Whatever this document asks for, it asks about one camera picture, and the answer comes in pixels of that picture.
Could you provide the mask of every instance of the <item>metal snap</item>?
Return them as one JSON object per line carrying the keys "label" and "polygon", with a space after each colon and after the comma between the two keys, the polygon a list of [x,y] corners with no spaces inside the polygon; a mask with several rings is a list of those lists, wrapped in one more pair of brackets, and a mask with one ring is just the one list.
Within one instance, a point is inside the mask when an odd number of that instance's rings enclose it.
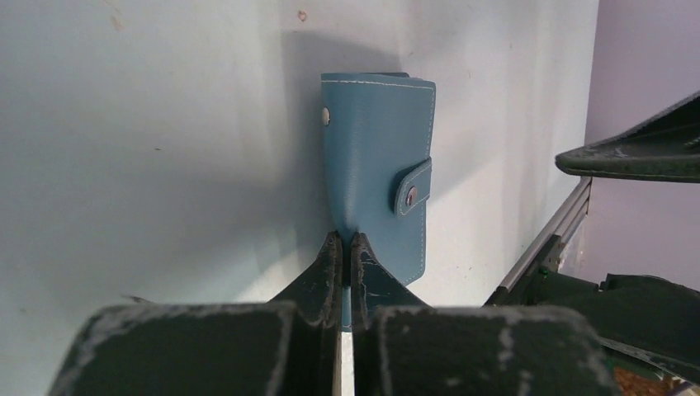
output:
{"label": "metal snap", "polygon": [[409,194],[406,196],[406,205],[411,206],[415,202],[415,197],[418,195],[418,188],[416,186],[411,186],[409,188]]}
{"label": "metal snap", "polygon": [[330,111],[328,111],[328,107],[324,107],[321,111],[321,121],[324,123],[324,126],[330,124]]}

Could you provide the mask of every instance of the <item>purple wall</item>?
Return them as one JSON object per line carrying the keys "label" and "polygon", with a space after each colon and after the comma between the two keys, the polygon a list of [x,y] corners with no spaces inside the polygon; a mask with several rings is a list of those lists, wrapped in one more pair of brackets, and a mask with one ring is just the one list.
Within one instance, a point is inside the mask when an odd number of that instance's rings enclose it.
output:
{"label": "purple wall", "polygon": [[[700,90],[698,0],[601,0],[586,141]],[[649,274],[700,290],[700,185],[594,179],[579,276]]]}

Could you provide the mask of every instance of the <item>wallet strap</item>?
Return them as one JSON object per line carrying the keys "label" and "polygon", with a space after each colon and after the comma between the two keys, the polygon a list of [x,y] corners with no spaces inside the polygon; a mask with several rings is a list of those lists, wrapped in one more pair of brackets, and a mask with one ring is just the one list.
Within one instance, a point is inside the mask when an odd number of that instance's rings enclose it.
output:
{"label": "wallet strap", "polygon": [[430,175],[433,160],[428,157],[413,171],[406,175],[399,184],[394,203],[396,217],[406,216],[415,207],[430,197]]}

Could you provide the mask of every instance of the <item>black plastic part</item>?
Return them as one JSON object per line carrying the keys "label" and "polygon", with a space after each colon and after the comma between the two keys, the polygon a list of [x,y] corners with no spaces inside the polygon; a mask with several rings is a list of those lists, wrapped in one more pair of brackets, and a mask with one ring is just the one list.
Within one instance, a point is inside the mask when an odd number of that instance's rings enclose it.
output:
{"label": "black plastic part", "polygon": [[542,304],[575,309],[605,347],[700,384],[700,293],[650,276],[609,275],[603,289]]}
{"label": "black plastic part", "polygon": [[573,276],[558,274],[541,268],[534,276],[528,305],[563,298],[569,295],[590,294],[598,291],[598,284]]}
{"label": "black plastic part", "polygon": [[137,304],[87,321],[49,395],[333,394],[342,244],[266,304]]}
{"label": "black plastic part", "polygon": [[508,301],[508,288],[505,286],[499,286],[494,290],[489,299],[484,303],[485,307],[490,305],[501,305]]}
{"label": "black plastic part", "polygon": [[508,295],[505,296],[503,291],[498,291],[500,296],[499,302],[494,305],[529,305],[532,295],[533,282],[539,277],[538,272],[541,268],[557,268],[557,262],[561,255],[562,245],[561,237],[552,234],[547,241],[542,244],[540,251],[537,252],[535,258],[527,265],[527,269],[523,272],[520,278],[515,282]]}
{"label": "black plastic part", "polygon": [[367,328],[379,306],[425,305],[377,261],[364,233],[357,233],[350,251],[352,328]]}
{"label": "black plastic part", "polygon": [[570,175],[700,182],[700,92],[627,132],[556,156]]}
{"label": "black plastic part", "polygon": [[366,337],[358,395],[619,393],[594,332],[568,309],[388,307]]}

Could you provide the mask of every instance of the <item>blue leather card holder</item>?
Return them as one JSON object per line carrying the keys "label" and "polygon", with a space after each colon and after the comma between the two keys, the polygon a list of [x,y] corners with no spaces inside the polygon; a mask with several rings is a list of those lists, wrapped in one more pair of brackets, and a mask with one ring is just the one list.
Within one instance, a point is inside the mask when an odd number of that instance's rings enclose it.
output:
{"label": "blue leather card holder", "polygon": [[382,266],[407,285],[425,271],[435,84],[405,73],[325,73],[321,82],[333,223],[345,249],[365,233]]}

